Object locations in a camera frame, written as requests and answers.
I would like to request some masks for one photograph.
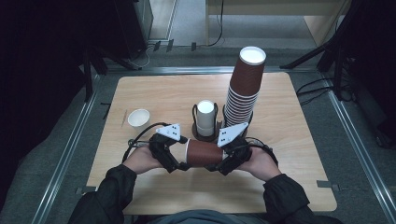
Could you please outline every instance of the wooden desk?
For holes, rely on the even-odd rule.
[[[349,3],[350,0],[227,0],[224,2],[223,15],[302,15],[315,43],[320,46],[332,34],[336,21],[345,13]],[[221,1],[205,0],[205,4],[208,44],[209,15],[220,15]]]
[[[151,123],[180,123],[182,135],[193,138],[192,106],[208,99],[222,108],[230,78],[230,74],[121,78],[87,186],[98,186],[106,171],[120,164],[128,139],[137,136],[126,121],[133,110],[149,110]],[[336,208],[332,190],[317,186],[317,180],[328,179],[288,74],[263,74],[247,136],[259,138],[274,149],[281,171],[304,187],[312,210]],[[179,161],[184,161],[185,145],[175,144],[171,151]],[[124,213],[172,214],[200,208],[223,213],[263,212],[262,184],[242,171],[223,176],[204,168],[172,174],[156,169],[137,178],[133,202]]]

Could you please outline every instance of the human hand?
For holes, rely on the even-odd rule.
[[[252,151],[249,161],[245,161],[237,169],[251,173],[256,178],[267,182],[271,178],[281,175],[275,162],[265,151],[259,147],[251,147]]]
[[[163,167],[156,159],[152,157],[149,145],[136,148],[123,163],[126,167],[133,170],[137,175],[143,174],[149,170]]]

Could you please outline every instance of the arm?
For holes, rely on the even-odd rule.
[[[121,165],[107,171],[96,192],[85,194],[69,223],[123,223],[122,210],[131,202],[136,176],[161,165],[148,147],[139,147]]]
[[[252,148],[249,161],[238,169],[247,171],[265,181],[263,198],[267,208],[266,219],[271,223],[317,223],[303,187],[282,174],[271,157],[260,148]]]

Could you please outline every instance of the black tripod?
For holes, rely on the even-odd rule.
[[[321,56],[317,64],[317,69],[319,70],[319,72],[327,72],[332,66],[332,63],[335,62],[334,83],[333,83],[334,93],[337,96],[337,98],[341,100],[342,99],[341,98],[342,68],[343,68],[343,61],[346,58],[343,39],[346,36],[348,36],[347,32],[350,29],[352,22],[355,20],[356,15],[360,11],[360,8],[362,6],[361,2],[362,1],[359,0],[354,0],[351,2],[348,13],[344,17],[343,21],[341,22],[334,36],[329,41],[322,44],[320,47],[306,53],[304,56],[297,59],[296,61],[286,65],[281,65],[279,66],[279,68],[293,69],[324,51],[323,55]]]

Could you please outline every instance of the wooden tabletop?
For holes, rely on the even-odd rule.
[[[151,123],[179,123],[181,134],[193,138],[193,105],[211,100],[218,104],[220,111],[226,102],[230,78],[231,74],[121,78],[87,186],[99,186],[107,170],[121,163],[128,140],[137,136],[127,122],[132,111],[147,109]],[[142,140],[148,140],[153,133]],[[303,186],[313,211],[336,208],[332,190],[318,187],[317,180],[327,181],[328,178],[288,74],[263,74],[247,136],[258,138],[274,149],[280,170]],[[175,144],[171,152],[178,161],[185,160],[185,145]],[[204,168],[172,174],[155,169],[137,177],[134,199],[124,209],[124,214],[173,214],[189,209],[264,212],[262,184],[242,171],[223,176]]]

